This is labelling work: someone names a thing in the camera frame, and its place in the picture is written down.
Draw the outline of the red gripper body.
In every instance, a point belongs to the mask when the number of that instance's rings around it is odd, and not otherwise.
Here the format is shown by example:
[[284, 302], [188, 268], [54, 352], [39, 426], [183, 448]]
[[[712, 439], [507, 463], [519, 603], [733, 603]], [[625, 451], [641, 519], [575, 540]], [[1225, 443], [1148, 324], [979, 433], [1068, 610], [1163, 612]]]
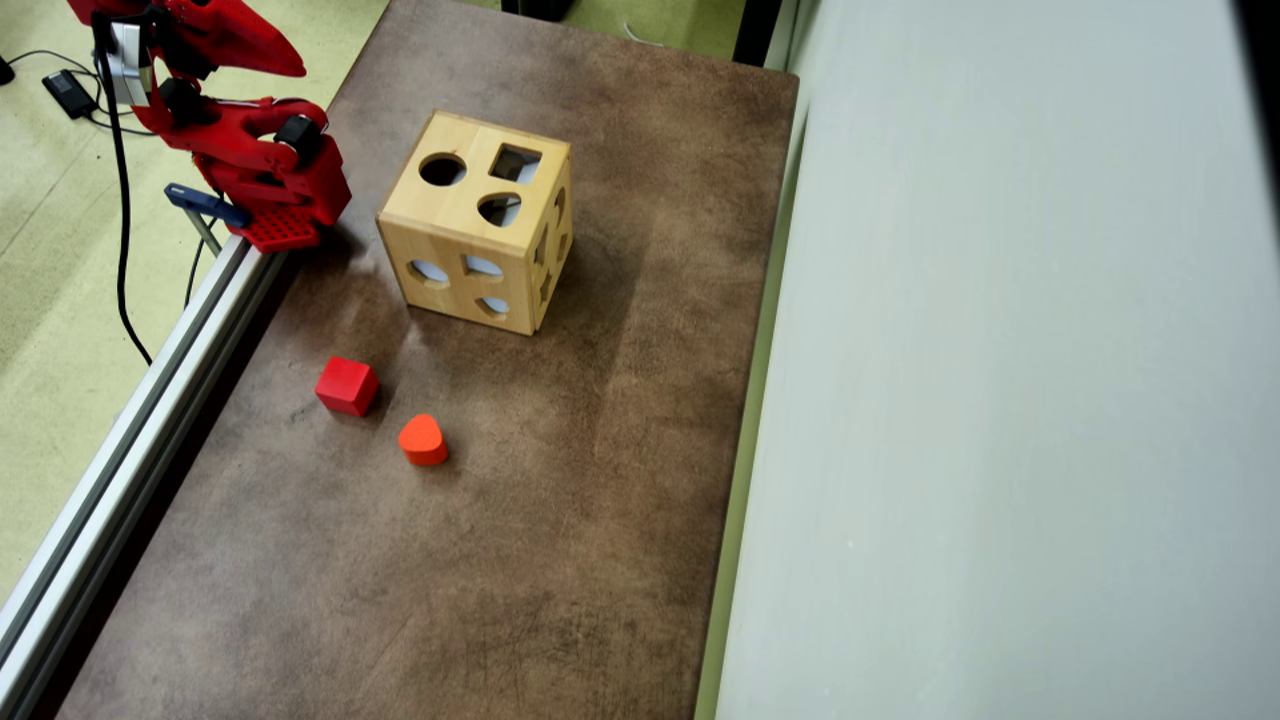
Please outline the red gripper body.
[[77, 19], [93, 32], [95, 56], [104, 63], [148, 67], [151, 51], [161, 51], [178, 73], [206, 79], [216, 67], [196, 56], [186, 42], [186, 27], [164, 1], [70, 1]]

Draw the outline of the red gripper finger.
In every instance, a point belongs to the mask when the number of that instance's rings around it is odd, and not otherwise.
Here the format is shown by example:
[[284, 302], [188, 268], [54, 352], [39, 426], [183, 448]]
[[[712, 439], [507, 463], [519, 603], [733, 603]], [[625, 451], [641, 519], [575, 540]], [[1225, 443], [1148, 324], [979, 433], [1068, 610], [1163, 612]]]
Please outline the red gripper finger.
[[215, 65], [270, 76], [306, 76], [305, 63], [297, 53], [223, 53], [215, 60]]
[[297, 53], [244, 1], [187, 1], [186, 42], [212, 67], [223, 53]]

